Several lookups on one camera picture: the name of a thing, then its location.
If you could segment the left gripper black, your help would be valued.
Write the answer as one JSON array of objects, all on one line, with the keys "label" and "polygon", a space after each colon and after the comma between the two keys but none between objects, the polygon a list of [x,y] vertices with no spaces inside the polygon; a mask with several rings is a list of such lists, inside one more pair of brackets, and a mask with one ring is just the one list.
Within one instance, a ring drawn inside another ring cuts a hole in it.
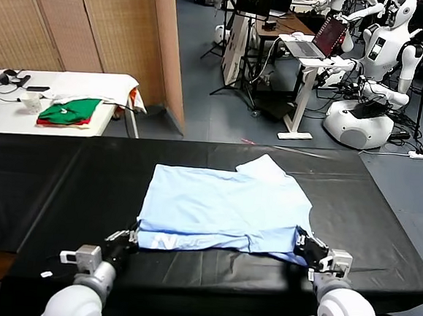
[{"label": "left gripper black", "polygon": [[134,222],[129,230],[119,230],[113,232],[104,240],[105,252],[103,260],[111,264],[116,271],[121,271],[129,261],[129,257],[135,254],[135,248],[138,248],[138,233],[140,223]]}]

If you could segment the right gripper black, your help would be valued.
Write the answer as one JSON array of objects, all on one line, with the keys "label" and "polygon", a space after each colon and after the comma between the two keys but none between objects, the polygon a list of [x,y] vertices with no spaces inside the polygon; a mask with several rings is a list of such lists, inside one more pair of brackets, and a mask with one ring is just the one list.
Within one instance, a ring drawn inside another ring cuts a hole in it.
[{"label": "right gripper black", "polygon": [[296,232],[293,252],[302,257],[310,269],[325,271],[325,265],[321,261],[328,256],[329,248],[312,232],[308,233],[306,230]]}]

